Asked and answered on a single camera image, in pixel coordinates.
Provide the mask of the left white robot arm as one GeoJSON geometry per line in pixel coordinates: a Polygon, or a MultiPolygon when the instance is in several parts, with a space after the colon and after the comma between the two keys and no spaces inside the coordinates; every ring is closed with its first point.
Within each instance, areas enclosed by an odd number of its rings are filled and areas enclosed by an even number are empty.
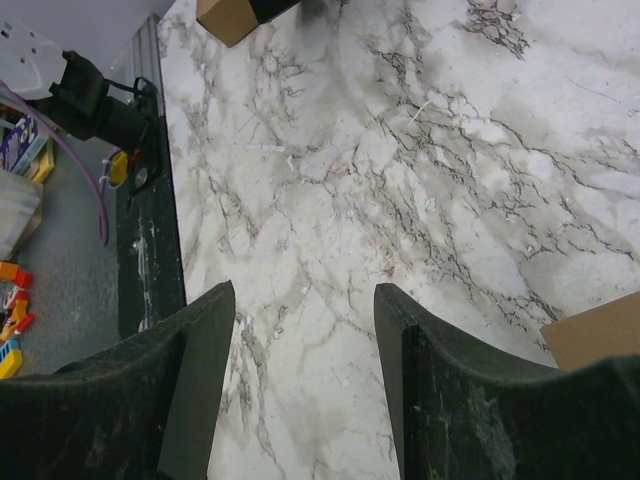
{"type": "MultiPolygon", "coordinates": [[[[232,47],[260,24],[284,13],[294,1],[198,1],[196,20],[232,47]]],[[[121,150],[144,142],[152,119],[109,95],[116,83],[87,58],[36,34],[1,14],[1,80],[8,94],[23,100],[80,140],[96,137],[121,150]]]]}

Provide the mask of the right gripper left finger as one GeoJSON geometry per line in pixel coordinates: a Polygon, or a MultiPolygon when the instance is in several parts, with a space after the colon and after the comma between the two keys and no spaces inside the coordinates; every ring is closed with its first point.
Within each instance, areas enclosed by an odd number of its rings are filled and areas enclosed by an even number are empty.
{"type": "Polygon", "coordinates": [[[204,479],[235,318],[231,282],[154,327],[58,370],[57,479],[204,479]]]}

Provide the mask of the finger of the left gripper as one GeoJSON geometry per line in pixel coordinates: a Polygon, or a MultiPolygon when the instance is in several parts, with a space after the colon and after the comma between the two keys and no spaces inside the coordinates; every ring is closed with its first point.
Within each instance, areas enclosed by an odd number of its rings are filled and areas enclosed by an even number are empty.
{"type": "Polygon", "coordinates": [[[300,3],[300,0],[249,0],[259,24],[266,24],[300,3]]]}

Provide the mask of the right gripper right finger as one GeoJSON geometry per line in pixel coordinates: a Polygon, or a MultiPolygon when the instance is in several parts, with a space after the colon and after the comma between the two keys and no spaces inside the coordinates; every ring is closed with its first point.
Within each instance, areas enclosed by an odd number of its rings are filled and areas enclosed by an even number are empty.
{"type": "Polygon", "coordinates": [[[533,411],[547,366],[449,324],[391,283],[374,323],[403,479],[540,479],[551,444],[533,411]]]}

